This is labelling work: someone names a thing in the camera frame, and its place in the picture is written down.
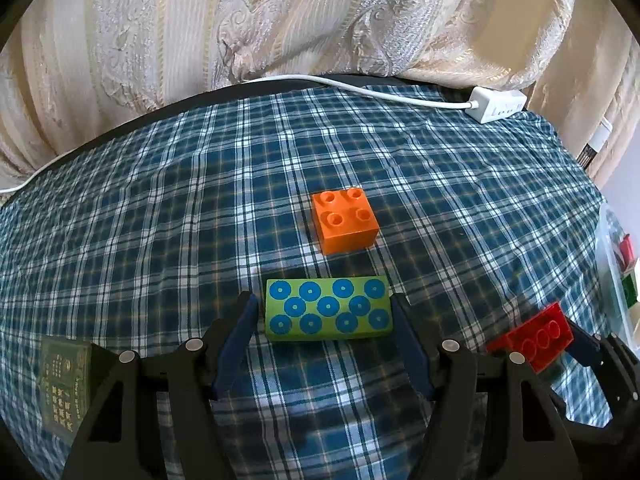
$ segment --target blue plaid cloth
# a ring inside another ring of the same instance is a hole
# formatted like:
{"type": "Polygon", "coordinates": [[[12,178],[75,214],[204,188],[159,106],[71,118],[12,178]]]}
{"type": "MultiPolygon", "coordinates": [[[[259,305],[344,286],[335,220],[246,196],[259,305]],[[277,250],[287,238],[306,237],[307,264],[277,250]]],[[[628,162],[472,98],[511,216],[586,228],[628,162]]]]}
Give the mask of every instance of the blue plaid cloth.
{"type": "MultiPolygon", "coordinates": [[[[42,335],[168,352],[241,290],[260,298],[269,278],[386,275],[478,351],[556,300],[594,332],[606,325],[594,265],[601,202],[529,112],[480,125],[323,88],[180,113],[81,153],[0,210],[0,415],[34,466],[59,478],[69,447],[42,427],[42,335]],[[325,257],[310,195],[350,186],[364,188],[380,236],[325,257]]],[[[603,425],[594,376],[562,359],[554,387],[568,413],[603,425]]],[[[166,397],[159,411],[168,473],[180,478],[166,397]]],[[[476,411],[468,474],[482,399],[476,411]]],[[[430,405],[390,337],[270,344],[260,324],[214,414],[239,478],[404,480],[430,405]]]]}

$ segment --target power outlet socket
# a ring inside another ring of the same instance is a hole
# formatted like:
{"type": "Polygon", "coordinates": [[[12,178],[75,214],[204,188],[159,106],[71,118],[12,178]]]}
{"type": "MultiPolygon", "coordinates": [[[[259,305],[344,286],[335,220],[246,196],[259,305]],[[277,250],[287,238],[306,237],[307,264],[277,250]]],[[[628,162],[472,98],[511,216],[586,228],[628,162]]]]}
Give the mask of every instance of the power outlet socket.
{"type": "Polygon", "coordinates": [[[480,124],[485,124],[521,112],[527,103],[527,96],[519,90],[500,92],[476,86],[469,101],[478,102],[478,108],[467,108],[465,112],[480,124]]]}

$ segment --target green block with blue circles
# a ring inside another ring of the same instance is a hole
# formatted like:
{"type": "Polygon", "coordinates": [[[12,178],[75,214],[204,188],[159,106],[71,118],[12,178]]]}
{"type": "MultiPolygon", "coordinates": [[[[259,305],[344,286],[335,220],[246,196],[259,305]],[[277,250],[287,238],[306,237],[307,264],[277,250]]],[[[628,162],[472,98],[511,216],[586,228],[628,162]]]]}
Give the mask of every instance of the green block with blue circles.
{"type": "Polygon", "coordinates": [[[271,341],[357,339],[393,330],[383,276],[267,280],[264,304],[271,341]]]}

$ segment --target blue dot on green block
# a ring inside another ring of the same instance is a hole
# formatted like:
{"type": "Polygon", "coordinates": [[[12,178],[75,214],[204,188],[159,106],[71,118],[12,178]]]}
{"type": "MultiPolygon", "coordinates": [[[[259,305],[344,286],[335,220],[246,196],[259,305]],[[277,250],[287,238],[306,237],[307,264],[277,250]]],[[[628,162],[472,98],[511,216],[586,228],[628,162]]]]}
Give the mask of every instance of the blue dot on green block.
{"type": "Polygon", "coordinates": [[[358,327],[358,318],[351,312],[343,312],[335,318],[335,327],[343,334],[350,334],[358,327]]]}
{"type": "Polygon", "coordinates": [[[300,318],[300,330],[308,335],[320,332],[322,328],[322,319],[316,314],[305,314],[300,318]]]}
{"type": "Polygon", "coordinates": [[[364,293],[374,300],[382,298],[385,295],[385,284],[375,278],[367,280],[364,284],[364,293]]]}
{"type": "Polygon", "coordinates": [[[339,310],[340,303],[333,296],[325,296],[318,301],[318,312],[323,316],[335,316],[339,310]]]}
{"type": "Polygon", "coordinates": [[[284,314],[277,314],[271,318],[269,328],[274,334],[285,335],[291,330],[291,320],[284,314]]]}
{"type": "Polygon", "coordinates": [[[291,285],[282,280],[273,282],[269,286],[269,294],[274,300],[286,300],[291,294],[291,285]]]}
{"type": "Polygon", "coordinates": [[[353,294],[353,283],[351,283],[351,280],[341,278],[340,280],[334,281],[332,289],[338,298],[348,298],[353,294]]]}
{"type": "Polygon", "coordinates": [[[297,296],[293,298],[289,298],[284,302],[284,311],[289,314],[291,317],[300,317],[305,313],[306,304],[297,296]]]}
{"type": "Polygon", "coordinates": [[[389,324],[389,313],[382,308],[372,310],[369,314],[369,324],[375,330],[386,328],[389,324]]]}
{"type": "Polygon", "coordinates": [[[354,296],[349,301],[349,310],[355,316],[366,316],[371,310],[371,304],[364,296],[354,296]]]}
{"type": "Polygon", "coordinates": [[[300,285],[298,294],[305,301],[315,301],[320,297],[320,285],[315,282],[305,282],[300,285]]]}

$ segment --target metal rivet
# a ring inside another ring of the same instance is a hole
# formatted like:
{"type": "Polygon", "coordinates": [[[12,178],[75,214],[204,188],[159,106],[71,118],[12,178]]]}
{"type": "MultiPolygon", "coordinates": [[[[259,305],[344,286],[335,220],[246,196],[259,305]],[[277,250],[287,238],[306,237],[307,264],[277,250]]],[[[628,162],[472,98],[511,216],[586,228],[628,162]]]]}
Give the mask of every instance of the metal rivet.
{"type": "Polygon", "coordinates": [[[204,346],[204,343],[202,342],[202,339],[197,337],[194,337],[193,339],[189,339],[187,343],[184,345],[184,347],[189,352],[195,352],[197,350],[200,350],[203,346],[204,346]]]}
{"type": "Polygon", "coordinates": [[[442,342],[442,347],[447,352],[457,352],[458,350],[460,350],[460,343],[458,343],[457,341],[453,341],[453,339],[445,339],[442,342]]]}
{"type": "Polygon", "coordinates": [[[524,355],[522,355],[520,352],[511,352],[509,354],[509,359],[512,363],[516,365],[523,365],[524,361],[526,361],[526,359],[524,358],[524,355]]]}
{"type": "Polygon", "coordinates": [[[118,359],[121,363],[127,364],[133,361],[136,358],[136,353],[133,350],[125,350],[118,359]]]}

